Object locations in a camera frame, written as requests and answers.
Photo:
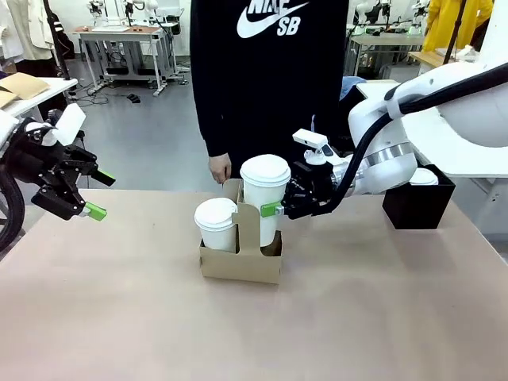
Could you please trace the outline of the white lidded cup in box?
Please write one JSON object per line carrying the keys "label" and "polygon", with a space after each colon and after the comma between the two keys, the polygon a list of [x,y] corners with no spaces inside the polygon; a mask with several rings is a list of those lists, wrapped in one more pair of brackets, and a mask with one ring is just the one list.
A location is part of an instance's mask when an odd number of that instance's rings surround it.
{"label": "white lidded cup in box", "polygon": [[437,175],[431,170],[418,167],[410,179],[412,186],[436,186],[439,184]]}

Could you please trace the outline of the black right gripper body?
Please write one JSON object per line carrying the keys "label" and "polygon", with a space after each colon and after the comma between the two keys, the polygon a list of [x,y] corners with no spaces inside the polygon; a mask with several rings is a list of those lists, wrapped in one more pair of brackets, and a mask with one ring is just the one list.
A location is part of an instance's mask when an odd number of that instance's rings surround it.
{"label": "black right gripper body", "polygon": [[291,179],[284,195],[284,214],[288,217],[317,216],[341,184],[346,164],[308,164],[298,160],[290,164]]}

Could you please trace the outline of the white side table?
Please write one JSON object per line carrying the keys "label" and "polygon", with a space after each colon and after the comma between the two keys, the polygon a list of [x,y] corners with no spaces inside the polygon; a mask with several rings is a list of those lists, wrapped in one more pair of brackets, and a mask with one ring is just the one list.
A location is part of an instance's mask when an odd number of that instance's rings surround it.
{"label": "white side table", "polygon": [[28,112],[40,117],[39,105],[48,101],[50,98],[63,94],[66,90],[71,89],[79,83],[77,79],[65,80],[62,78],[39,78],[49,84],[49,88],[43,93],[29,100],[16,100],[2,109],[13,117],[20,117]]}

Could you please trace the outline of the person's right hand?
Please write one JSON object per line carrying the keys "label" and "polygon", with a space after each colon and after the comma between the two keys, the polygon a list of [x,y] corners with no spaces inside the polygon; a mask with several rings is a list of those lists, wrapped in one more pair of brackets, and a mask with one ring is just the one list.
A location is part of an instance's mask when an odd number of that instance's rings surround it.
{"label": "person's right hand", "polygon": [[210,156],[209,169],[214,181],[217,184],[224,184],[232,175],[232,163],[229,154]]}

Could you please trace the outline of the black square box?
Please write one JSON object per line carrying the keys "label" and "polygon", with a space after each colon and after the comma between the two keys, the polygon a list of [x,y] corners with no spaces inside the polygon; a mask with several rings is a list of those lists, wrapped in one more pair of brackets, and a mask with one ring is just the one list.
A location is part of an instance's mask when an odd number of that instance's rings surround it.
{"label": "black square box", "polygon": [[408,182],[384,195],[383,210],[395,229],[436,229],[451,201],[454,182],[433,164],[423,168],[437,175],[438,185],[412,186]]}

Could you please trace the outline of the green-edged lab table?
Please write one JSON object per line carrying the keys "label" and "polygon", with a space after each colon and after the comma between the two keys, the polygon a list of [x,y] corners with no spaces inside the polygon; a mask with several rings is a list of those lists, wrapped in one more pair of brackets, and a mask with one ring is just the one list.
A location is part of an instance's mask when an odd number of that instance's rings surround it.
{"label": "green-edged lab table", "polygon": [[387,67],[409,59],[410,52],[419,52],[424,42],[422,35],[380,33],[362,34],[348,38],[344,61],[344,75],[367,79],[383,78]]}

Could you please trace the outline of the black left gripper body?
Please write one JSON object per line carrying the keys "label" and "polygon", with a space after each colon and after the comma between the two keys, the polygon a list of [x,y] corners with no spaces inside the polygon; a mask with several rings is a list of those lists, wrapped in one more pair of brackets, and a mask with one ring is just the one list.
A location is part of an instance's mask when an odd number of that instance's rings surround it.
{"label": "black left gripper body", "polygon": [[79,177],[97,175],[97,156],[77,144],[60,143],[55,131],[46,125],[32,131],[20,128],[10,141],[10,172],[41,188],[76,191]]}

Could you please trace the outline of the person's right forearm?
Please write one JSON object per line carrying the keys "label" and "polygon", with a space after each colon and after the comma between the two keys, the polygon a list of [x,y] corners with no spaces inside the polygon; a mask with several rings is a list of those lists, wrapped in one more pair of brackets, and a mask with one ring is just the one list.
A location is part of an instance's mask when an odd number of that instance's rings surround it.
{"label": "person's right forearm", "polygon": [[221,85],[206,67],[192,63],[194,104],[199,130],[209,157],[228,152],[229,138],[223,121],[224,99]]}

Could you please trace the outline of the white hanging coat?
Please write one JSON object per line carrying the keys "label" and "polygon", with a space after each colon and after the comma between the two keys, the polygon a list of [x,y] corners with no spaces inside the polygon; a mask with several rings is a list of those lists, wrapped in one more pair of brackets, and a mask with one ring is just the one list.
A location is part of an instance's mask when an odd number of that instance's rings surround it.
{"label": "white hanging coat", "polygon": [[49,60],[54,46],[43,0],[0,0],[0,45],[3,57]]}

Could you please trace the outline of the light wooden table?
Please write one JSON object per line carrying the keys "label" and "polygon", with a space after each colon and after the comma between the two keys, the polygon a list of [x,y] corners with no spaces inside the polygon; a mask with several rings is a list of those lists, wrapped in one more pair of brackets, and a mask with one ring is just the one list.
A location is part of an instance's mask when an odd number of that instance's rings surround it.
{"label": "light wooden table", "polygon": [[408,55],[420,64],[425,64],[430,67],[439,67],[445,60],[445,58],[437,52],[409,52]]}

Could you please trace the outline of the brown cardboard sheets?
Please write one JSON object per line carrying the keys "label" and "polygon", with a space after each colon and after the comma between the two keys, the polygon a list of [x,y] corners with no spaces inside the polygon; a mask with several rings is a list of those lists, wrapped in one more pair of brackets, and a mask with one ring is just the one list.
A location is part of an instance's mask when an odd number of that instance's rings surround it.
{"label": "brown cardboard sheets", "polygon": [[44,80],[24,73],[0,79],[0,110],[16,100],[29,100],[49,88]]}

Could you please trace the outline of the grey metal workbench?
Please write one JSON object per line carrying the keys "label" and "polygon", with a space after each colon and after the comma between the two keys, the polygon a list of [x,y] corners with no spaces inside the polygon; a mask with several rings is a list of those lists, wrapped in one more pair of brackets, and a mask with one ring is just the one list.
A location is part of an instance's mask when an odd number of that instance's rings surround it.
{"label": "grey metal workbench", "polygon": [[74,34],[87,62],[93,94],[115,82],[145,82],[153,85],[157,97],[169,83],[186,82],[176,62],[173,33],[167,27],[82,26]]}

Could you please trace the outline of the brown cardboard cup carrier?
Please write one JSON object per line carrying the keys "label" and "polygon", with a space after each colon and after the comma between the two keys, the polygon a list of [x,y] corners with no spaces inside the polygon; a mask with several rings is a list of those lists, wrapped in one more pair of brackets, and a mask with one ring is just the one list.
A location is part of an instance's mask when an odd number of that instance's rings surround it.
{"label": "brown cardboard cup carrier", "polygon": [[223,185],[225,196],[237,204],[233,222],[237,225],[235,252],[207,248],[200,243],[201,271],[204,276],[219,279],[235,279],[260,283],[279,282],[283,243],[279,230],[274,231],[273,241],[261,246],[259,210],[244,203],[243,181],[230,179]]}

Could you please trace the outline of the black tripod pole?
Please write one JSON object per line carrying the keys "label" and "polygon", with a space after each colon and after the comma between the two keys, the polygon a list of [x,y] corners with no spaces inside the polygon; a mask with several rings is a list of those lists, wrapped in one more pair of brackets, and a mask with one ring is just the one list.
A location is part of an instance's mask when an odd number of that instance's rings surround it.
{"label": "black tripod pole", "polygon": [[49,1],[48,0],[42,0],[42,2],[44,4],[44,10],[45,10],[45,12],[47,14],[48,25],[49,25],[49,28],[51,30],[52,39],[53,39],[53,42],[54,42],[54,51],[55,51],[55,54],[56,54],[56,61],[58,63],[58,66],[60,68],[60,71],[62,73],[63,78],[65,80],[70,80],[71,76],[69,75],[69,72],[68,72],[68,69],[67,69],[67,65],[65,64],[64,55],[63,55],[63,52],[61,50],[60,42],[59,42],[59,38],[58,38],[58,33],[56,31],[56,20],[54,18],[53,12],[52,12],[51,7],[49,5]]}

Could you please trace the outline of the person in yellow jacket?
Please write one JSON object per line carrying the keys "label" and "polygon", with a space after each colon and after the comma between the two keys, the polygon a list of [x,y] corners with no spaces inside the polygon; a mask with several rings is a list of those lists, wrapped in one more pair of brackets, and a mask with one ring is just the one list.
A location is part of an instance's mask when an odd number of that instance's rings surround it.
{"label": "person in yellow jacket", "polygon": [[[461,3],[462,0],[430,0],[423,52],[448,47]],[[458,49],[471,43],[475,30],[490,18],[493,5],[493,0],[465,0],[455,43]]]}

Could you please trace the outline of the tall white lidded paper cup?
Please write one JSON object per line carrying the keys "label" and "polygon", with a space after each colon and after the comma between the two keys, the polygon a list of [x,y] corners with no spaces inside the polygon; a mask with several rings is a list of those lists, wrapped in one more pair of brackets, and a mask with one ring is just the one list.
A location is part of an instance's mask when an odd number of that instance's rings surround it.
{"label": "tall white lidded paper cup", "polygon": [[243,179],[244,203],[261,207],[280,203],[291,179],[291,169],[285,159],[265,154],[246,160],[240,170]]}

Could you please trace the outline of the person in black hoodie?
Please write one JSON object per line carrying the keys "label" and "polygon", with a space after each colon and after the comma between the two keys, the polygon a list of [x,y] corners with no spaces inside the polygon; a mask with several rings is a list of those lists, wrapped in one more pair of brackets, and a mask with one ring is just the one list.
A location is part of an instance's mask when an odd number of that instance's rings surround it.
{"label": "person in black hoodie", "polygon": [[221,85],[232,178],[246,160],[296,160],[292,135],[340,133],[349,0],[191,0],[190,58]]}

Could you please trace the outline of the short white lidded paper cup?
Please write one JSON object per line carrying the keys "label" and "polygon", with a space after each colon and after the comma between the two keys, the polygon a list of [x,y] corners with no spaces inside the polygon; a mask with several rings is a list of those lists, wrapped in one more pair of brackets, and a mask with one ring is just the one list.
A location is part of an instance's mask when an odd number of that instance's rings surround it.
{"label": "short white lidded paper cup", "polygon": [[237,225],[233,222],[233,214],[236,212],[237,204],[229,198],[211,198],[196,208],[194,221],[207,248],[236,251]]}

